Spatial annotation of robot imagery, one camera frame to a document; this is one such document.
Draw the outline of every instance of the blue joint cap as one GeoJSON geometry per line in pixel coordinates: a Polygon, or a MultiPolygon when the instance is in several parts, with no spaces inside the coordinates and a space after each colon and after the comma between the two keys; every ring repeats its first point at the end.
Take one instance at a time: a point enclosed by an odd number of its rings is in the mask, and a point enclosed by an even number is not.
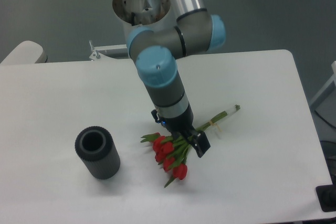
{"type": "Polygon", "coordinates": [[[222,19],[218,15],[211,15],[211,19],[212,36],[208,51],[221,47],[226,39],[226,31],[222,19]]]}
{"type": "Polygon", "coordinates": [[[128,38],[127,38],[127,41],[126,41],[128,55],[130,55],[132,42],[134,41],[136,36],[139,35],[140,33],[142,33],[143,31],[152,31],[152,29],[150,29],[146,26],[139,26],[138,28],[131,31],[130,34],[128,35],[128,38]]]}
{"type": "Polygon", "coordinates": [[[176,60],[165,47],[148,47],[136,60],[138,75],[148,87],[164,88],[171,84],[177,75],[176,60]]]}

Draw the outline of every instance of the black foam cylinder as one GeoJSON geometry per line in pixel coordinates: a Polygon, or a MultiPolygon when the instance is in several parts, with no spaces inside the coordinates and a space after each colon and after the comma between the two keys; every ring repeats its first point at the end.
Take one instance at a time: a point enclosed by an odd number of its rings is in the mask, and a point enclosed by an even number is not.
{"type": "Polygon", "coordinates": [[[88,127],[79,133],[75,150],[89,172],[97,179],[108,179],[119,170],[120,157],[112,136],[102,127],[88,127]]]}

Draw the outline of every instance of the white chair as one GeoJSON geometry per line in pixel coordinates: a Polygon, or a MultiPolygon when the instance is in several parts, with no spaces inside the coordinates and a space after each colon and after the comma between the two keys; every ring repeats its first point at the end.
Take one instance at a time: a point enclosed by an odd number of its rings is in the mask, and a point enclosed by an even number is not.
{"type": "Polygon", "coordinates": [[[1,66],[44,63],[47,54],[43,48],[32,41],[23,41],[0,63],[1,66]]]}

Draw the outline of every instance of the black cable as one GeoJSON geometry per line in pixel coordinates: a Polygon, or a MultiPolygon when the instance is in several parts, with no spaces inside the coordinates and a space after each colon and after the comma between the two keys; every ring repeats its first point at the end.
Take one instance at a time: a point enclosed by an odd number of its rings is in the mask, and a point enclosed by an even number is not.
{"type": "Polygon", "coordinates": [[[324,121],[327,125],[329,125],[331,128],[333,128],[334,130],[336,130],[336,126],[332,125],[331,123],[329,123],[326,119],[324,119],[316,110],[314,110],[314,113],[322,120],[324,121]]]}

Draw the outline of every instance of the rubber band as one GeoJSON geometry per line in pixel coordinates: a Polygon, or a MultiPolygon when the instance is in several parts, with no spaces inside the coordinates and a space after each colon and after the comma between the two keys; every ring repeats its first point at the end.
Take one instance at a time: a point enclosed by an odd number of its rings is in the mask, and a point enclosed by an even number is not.
{"type": "Polygon", "coordinates": [[[216,126],[219,132],[222,132],[222,129],[218,126],[217,123],[213,123],[211,120],[209,121],[209,123],[210,123],[210,126],[216,126]]]}

